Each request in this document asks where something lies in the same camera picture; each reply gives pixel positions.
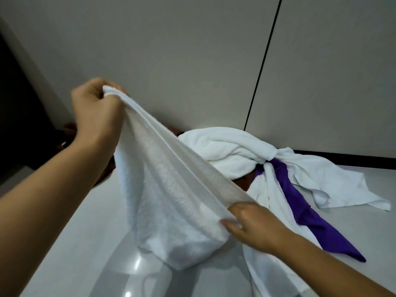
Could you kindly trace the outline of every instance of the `cabinet door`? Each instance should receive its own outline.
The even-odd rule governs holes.
[[[246,131],[396,158],[396,0],[283,0]]]
[[[161,122],[243,128],[278,1],[0,0],[0,15],[37,90],[68,111],[70,90],[102,76]]]

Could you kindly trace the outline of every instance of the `hand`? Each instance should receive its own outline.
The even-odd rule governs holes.
[[[273,213],[258,204],[236,203],[228,210],[242,228],[225,219],[220,221],[221,224],[242,243],[261,252],[276,255],[286,241],[296,235]]]
[[[120,139],[124,104],[118,96],[103,98],[103,85],[123,91],[119,85],[100,78],[73,89],[72,103],[78,127],[75,141],[96,144],[113,154]]]

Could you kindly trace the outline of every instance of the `forearm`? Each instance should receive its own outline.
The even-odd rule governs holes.
[[[73,143],[0,199],[0,288],[5,295],[23,290],[111,152]]]
[[[289,239],[276,256],[320,297],[395,296],[301,236]]]

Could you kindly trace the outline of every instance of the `pile of laundry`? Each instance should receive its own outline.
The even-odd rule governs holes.
[[[257,202],[323,250],[365,262],[293,186],[312,191],[319,208],[369,204],[390,210],[387,200],[369,191],[362,173],[343,170],[318,156],[295,154],[290,148],[277,149],[239,129],[210,127],[176,137],[127,95],[112,87],[103,90],[126,104],[114,156],[131,230],[140,247],[176,269],[189,267],[228,240],[219,223],[235,219],[227,207]],[[249,174],[246,192],[232,183]],[[243,252],[263,297],[294,296],[308,288],[276,257],[246,245]]]

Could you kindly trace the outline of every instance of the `purple cloth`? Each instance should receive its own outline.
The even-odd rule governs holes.
[[[365,263],[366,259],[364,256],[337,229],[322,219],[306,202],[303,195],[291,184],[287,165],[277,159],[270,160],[269,162],[274,167],[276,179],[290,205],[297,224],[308,226],[323,250],[343,253]],[[256,171],[255,177],[263,171],[264,169],[261,166]]]

